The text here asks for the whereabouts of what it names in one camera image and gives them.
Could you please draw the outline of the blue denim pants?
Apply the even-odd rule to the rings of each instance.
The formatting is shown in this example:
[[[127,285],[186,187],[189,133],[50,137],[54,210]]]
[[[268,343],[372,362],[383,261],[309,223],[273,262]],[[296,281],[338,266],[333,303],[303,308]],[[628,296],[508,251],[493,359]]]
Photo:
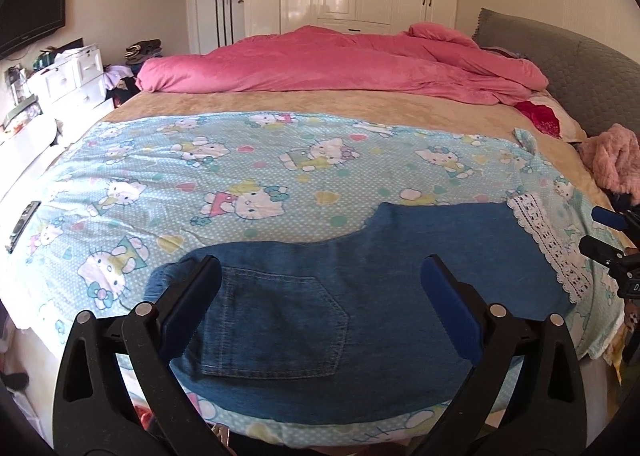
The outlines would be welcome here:
[[[220,291],[171,367],[235,422],[361,424],[450,400],[470,366],[421,286],[431,254],[516,316],[572,307],[505,204],[385,203],[362,230],[334,239],[207,253],[221,263]]]

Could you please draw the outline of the white lace trim cloth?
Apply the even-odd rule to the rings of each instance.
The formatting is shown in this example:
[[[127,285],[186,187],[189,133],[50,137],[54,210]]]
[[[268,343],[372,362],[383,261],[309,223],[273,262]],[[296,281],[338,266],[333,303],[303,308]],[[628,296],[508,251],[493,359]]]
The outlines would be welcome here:
[[[545,198],[538,193],[512,195],[506,204],[554,269],[570,303],[582,302],[597,290],[608,304],[613,302],[612,280],[579,251],[578,242],[589,231],[574,206],[558,195]]]

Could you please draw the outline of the pink fluffy garment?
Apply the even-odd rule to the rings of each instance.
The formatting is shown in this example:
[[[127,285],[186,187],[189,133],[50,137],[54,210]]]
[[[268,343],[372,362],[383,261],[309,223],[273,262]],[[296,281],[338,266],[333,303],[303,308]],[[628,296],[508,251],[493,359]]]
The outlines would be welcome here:
[[[613,124],[582,142],[578,153],[598,187],[639,199],[639,140],[634,131]]]

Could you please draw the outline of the beige plush blanket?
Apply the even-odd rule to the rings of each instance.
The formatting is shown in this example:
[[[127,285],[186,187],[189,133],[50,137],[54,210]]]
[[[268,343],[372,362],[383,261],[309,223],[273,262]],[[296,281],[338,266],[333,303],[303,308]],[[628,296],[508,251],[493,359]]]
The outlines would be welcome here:
[[[504,138],[508,127],[518,127],[533,132],[549,145],[552,164],[564,167],[561,156],[568,148],[580,160],[576,150],[567,142],[552,138],[537,131],[519,112],[510,106],[463,104],[446,98],[431,98],[394,92],[366,91],[299,91],[299,92],[247,92],[178,94],[142,92],[108,114],[100,124],[119,124],[131,120],[155,117],[192,117],[229,112],[258,112],[258,114],[328,115],[358,121],[403,126],[426,130],[443,130],[461,134],[493,134]],[[597,206],[606,206],[608,198],[603,194],[589,171],[582,164],[588,180],[586,195],[591,211]],[[616,249],[628,246],[623,234],[604,226],[611,234],[610,240],[602,240]],[[231,242],[322,242],[326,239],[237,239]]]

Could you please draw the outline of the red patterned pillow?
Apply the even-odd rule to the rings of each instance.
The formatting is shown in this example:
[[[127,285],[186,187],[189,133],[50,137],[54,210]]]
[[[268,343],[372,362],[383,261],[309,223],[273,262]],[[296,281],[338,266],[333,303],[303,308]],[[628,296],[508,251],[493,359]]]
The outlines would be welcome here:
[[[531,101],[521,101],[515,104],[514,108],[530,120],[541,133],[554,138],[561,137],[561,125],[551,107]]]

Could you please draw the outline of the grey quilted headboard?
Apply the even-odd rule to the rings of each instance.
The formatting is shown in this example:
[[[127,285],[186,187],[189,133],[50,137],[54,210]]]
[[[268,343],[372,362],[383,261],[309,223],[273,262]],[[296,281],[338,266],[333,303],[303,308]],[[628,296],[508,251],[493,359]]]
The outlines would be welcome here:
[[[482,8],[473,40],[536,64],[548,91],[589,135],[613,124],[639,131],[639,64],[576,32]]]

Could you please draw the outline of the black remote on bed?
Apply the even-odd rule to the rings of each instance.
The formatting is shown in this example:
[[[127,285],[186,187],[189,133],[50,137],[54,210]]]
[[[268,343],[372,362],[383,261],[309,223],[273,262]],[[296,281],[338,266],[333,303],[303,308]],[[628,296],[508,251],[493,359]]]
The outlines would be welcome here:
[[[26,225],[29,224],[30,220],[32,220],[32,216],[38,210],[40,205],[41,202],[39,200],[33,200],[25,207],[20,217],[17,219],[14,228],[9,236],[9,242],[6,245],[6,252],[8,254],[12,254],[12,252],[14,251],[17,242],[20,240],[20,237],[22,236],[24,229],[26,228]]]

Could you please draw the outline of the pink duvet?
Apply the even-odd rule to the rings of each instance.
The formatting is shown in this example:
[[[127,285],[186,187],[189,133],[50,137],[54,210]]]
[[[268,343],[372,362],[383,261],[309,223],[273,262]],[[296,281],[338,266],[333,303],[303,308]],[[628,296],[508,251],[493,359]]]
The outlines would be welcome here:
[[[400,34],[342,34],[308,25],[206,55],[150,58],[137,75],[144,92],[382,91],[472,105],[514,105],[548,85],[530,60],[485,51],[435,23],[416,23]]]

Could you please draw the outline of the white drawer cabinet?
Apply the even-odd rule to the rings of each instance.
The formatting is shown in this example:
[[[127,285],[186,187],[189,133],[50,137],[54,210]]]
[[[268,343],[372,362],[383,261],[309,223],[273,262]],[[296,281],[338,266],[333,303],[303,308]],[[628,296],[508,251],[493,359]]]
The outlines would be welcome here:
[[[96,44],[58,55],[54,62],[27,80],[44,112],[93,108],[106,97],[102,56]]]

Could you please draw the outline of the black wall television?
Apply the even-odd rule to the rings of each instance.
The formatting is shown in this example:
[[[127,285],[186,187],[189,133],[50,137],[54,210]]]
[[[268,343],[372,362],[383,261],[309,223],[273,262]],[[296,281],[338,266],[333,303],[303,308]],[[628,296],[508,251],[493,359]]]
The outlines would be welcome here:
[[[1,5],[1,58],[50,36],[66,23],[66,0],[4,0]]]

